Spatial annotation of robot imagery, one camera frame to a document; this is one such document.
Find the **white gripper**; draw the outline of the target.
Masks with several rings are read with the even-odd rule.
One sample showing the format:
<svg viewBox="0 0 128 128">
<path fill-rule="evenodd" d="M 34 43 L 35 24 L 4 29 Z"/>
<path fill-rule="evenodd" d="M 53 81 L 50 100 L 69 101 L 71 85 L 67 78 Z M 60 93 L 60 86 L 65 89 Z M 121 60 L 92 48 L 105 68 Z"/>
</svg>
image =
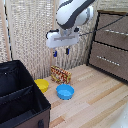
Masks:
<svg viewBox="0 0 128 128">
<path fill-rule="evenodd" d="M 46 34 L 46 45 L 49 48 L 56 48 L 61 46 L 69 46 L 76 44 L 79 41 L 78 30 L 74 29 L 56 29 L 50 30 Z M 66 48 L 66 55 L 69 55 L 69 48 Z M 53 57 L 57 57 L 57 50 L 53 49 Z"/>
</svg>

